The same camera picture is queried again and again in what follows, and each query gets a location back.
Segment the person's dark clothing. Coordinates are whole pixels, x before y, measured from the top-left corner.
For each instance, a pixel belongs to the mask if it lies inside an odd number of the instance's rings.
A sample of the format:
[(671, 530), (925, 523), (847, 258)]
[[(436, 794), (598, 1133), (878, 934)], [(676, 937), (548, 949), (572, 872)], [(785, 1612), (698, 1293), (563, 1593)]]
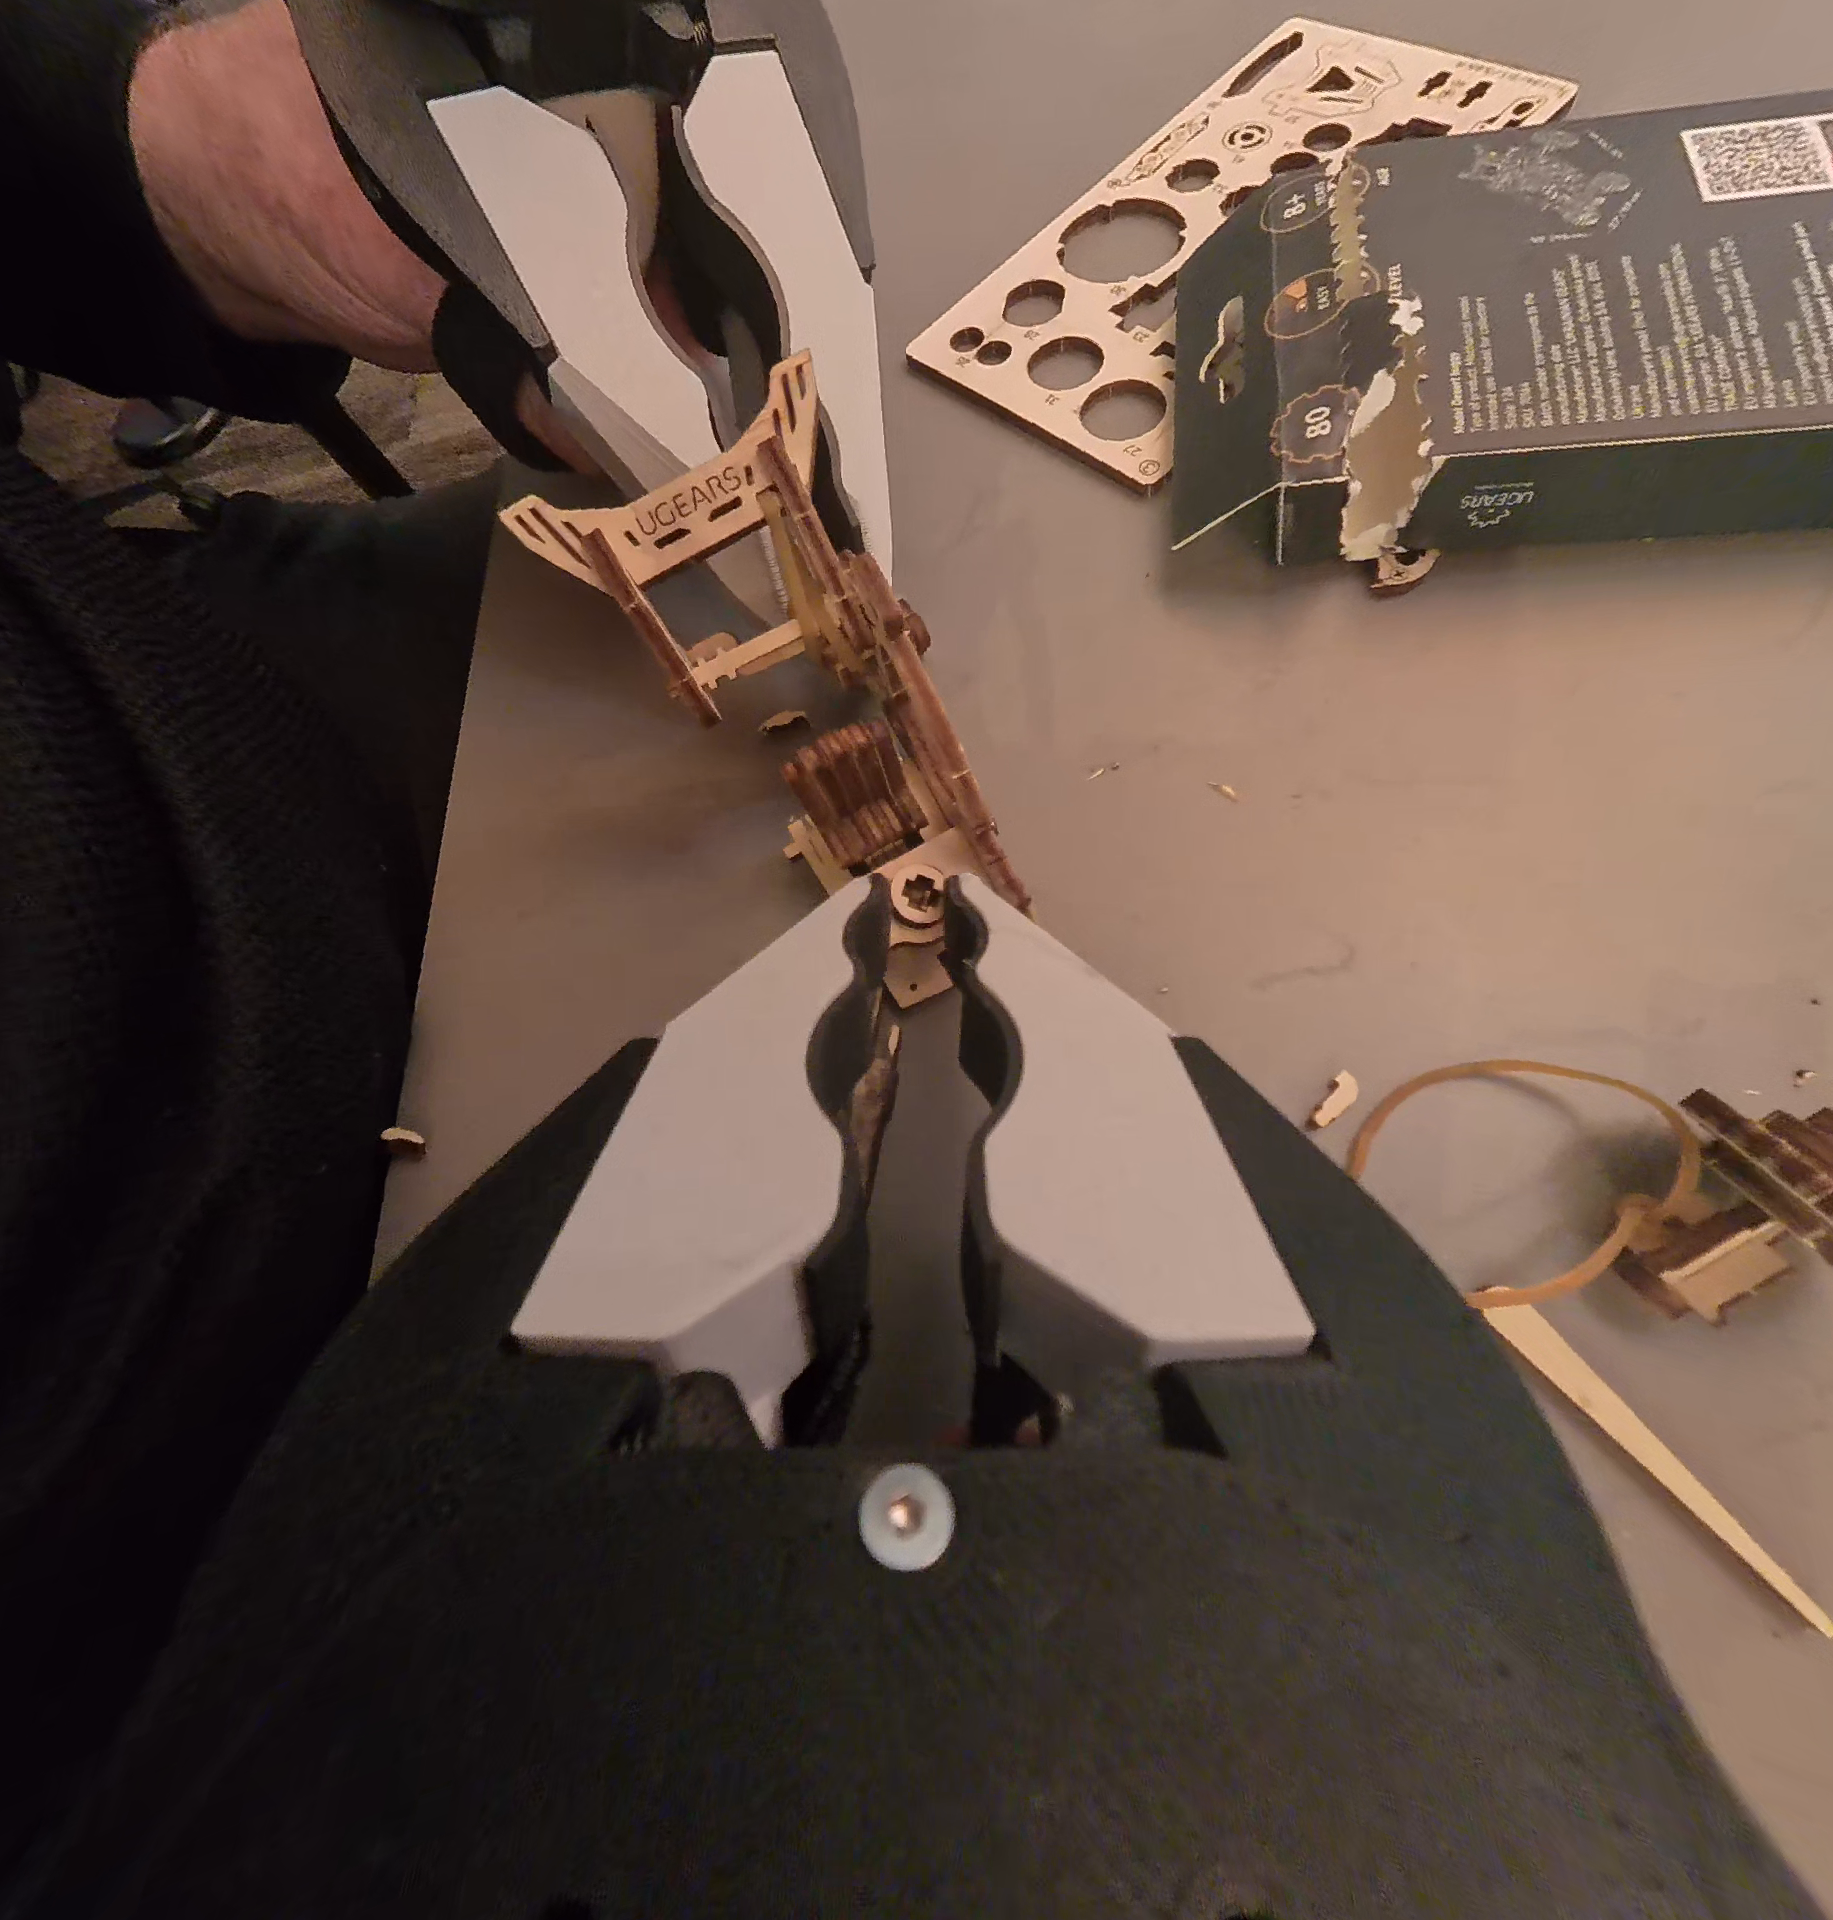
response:
[(0, 1847), (364, 1277), (495, 502), (155, 538), (0, 433)]

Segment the wooden buggy model assembly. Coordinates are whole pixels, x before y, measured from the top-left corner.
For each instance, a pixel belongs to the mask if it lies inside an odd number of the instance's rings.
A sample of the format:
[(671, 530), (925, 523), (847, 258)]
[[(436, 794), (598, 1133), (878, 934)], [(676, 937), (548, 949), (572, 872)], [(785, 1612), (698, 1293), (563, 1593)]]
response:
[[(504, 527), (540, 559), (605, 591), (654, 658), (666, 688), (705, 725), (718, 723), (718, 684), (808, 660), (876, 706), (808, 737), (785, 760), (792, 796), (785, 855), (824, 893), (904, 866), (980, 878), (1031, 915), (1031, 902), (980, 789), (970, 755), (928, 674), (928, 628), (881, 563), (836, 546), (812, 503), (820, 430), (812, 358), (774, 363), (755, 421), (712, 459), (614, 508), (560, 510), (531, 493)], [(758, 636), (679, 640), (650, 587), (752, 535), (776, 549), (786, 613)], [(950, 991), (945, 912), (901, 923), (891, 907), (886, 991), (912, 1007)]]

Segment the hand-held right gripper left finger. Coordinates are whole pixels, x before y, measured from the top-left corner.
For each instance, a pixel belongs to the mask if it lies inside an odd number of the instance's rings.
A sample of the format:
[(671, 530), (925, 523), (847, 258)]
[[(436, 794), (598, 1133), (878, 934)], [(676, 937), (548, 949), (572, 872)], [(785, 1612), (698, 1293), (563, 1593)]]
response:
[(856, 878), (671, 1020), (511, 1334), (547, 1356), (718, 1375), (768, 1446), (863, 1327), (845, 1112), (872, 1061), (888, 892)]

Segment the black cardboard box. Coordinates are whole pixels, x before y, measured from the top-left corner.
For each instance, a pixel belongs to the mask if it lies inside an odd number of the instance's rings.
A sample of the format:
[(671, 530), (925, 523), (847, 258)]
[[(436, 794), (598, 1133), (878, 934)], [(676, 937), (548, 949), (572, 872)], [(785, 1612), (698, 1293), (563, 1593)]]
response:
[(1833, 530), (1833, 87), (1363, 146), (1175, 317), (1177, 552)]

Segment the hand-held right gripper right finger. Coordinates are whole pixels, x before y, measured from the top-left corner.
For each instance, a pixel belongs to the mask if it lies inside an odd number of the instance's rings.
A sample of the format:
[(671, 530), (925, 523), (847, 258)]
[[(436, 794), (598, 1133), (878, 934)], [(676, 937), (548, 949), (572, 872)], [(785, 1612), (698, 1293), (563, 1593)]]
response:
[(1298, 1359), (1317, 1330), (1177, 1034), (977, 878), (950, 882), (970, 1144), (970, 1438), (1175, 1364)]

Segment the person's left hand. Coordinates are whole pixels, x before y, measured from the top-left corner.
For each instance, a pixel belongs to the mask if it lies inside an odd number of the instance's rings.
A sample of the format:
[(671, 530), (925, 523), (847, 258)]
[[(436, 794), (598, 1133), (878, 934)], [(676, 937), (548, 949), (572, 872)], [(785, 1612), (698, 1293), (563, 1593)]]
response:
[(442, 33), (363, 4), (172, 4), (128, 87), (136, 176), (160, 239), (215, 322), (263, 344), (445, 372), (496, 442), (515, 421), (515, 338), (460, 286), (460, 191), (415, 60)]

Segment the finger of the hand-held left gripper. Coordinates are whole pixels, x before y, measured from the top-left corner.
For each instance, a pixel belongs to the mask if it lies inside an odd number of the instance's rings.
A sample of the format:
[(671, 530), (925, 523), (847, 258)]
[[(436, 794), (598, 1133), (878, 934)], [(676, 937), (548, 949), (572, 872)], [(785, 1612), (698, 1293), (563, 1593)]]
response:
[(720, 42), (683, 117), (705, 195), (760, 259), (785, 347), (808, 352), (865, 549), (895, 572), (875, 231), (836, 42)]
[(781, 288), (705, 187), (676, 108), (635, 90), (426, 103), (460, 193), (460, 286), (515, 338), (516, 425), (626, 500), (725, 455), (781, 358)]

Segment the laser-cut plywood part sheet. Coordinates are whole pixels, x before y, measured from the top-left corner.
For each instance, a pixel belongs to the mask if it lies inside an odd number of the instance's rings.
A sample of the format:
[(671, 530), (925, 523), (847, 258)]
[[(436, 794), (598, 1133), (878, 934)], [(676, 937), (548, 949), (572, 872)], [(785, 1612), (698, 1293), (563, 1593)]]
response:
[(1578, 84), (1290, 15), (955, 299), (909, 363), (1148, 495), (1172, 468), (1177, 281), (1240, 208), (1366, 141), (1559, 122)]

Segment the pointed pale wooden stick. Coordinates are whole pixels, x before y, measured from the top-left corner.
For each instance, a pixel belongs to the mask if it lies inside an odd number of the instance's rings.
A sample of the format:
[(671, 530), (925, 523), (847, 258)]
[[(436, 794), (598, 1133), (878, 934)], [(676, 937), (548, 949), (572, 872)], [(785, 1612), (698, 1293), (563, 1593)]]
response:
[(1833, 1618), (1741, 1519), (1689, 1469), (1532, 1303), (1483, 1306), (1466, 1296), (1505, 1343), (1601, 1436), (1641, 1467), (1811, 1630), (1833, 1639)]

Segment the tan rubber band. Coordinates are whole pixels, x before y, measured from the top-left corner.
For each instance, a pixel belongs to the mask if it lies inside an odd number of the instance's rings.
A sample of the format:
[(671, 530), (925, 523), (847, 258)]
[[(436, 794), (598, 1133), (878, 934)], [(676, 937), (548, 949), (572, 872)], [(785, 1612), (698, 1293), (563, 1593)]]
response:
[(1382, 1126), (1409, 1099), (1448, 1084), (1502, 1077), (1559, 1080), (1631, 1096), (1646, 1106), (1649, 1112), (1662, 1118), (1672, 1140), (1677, 1141), (1677, 1164), (1671, 1188), (1667, 1188), (1667, 1191), (1661, 1195), (1623, 1195), (1617, 1205), (1617, 1224), (1613, 1231), (1605, 1236), (1584, 1259), (1578, 1259), (1569, 1270), (1531, 1285), (1491, 1285), (1465, 1293), (1462, 1301), (1469, 1308), (1491, 1317), (1500, 1311), (1540, 1308), (1549, 1301), (1566, 1297), (1592, 1285), (1625, 1251), (1635, 1249), (1641, 1231), (1661, 1225), (1665, 1215), (1680, 1211), (1684, 1201), (1697, 1195), (1703, 1173), (1703, 1151), (1694, 1128), (1678, 1106), (1661, 1097), (1658, 1093), (1607, 1072), (1569, 1067), (1525, 1057), (1488, 1057), (1430, 1067), (1394, 1085), (1363, 1118), (1342, 1162), (1346, 1175), (1354, 1182), (1363, 1180), (1368, 1154), (1372, 1151), (1372, 1144), (1381, 1136)]

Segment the person's left forearm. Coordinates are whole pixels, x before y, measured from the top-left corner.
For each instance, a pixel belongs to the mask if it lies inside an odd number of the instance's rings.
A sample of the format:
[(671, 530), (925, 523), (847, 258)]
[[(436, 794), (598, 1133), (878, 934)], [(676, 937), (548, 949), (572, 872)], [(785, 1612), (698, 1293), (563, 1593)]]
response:
[(160, 245), (128, 138), (158, 4), (0, 1), (0, 359), (90, 385)]

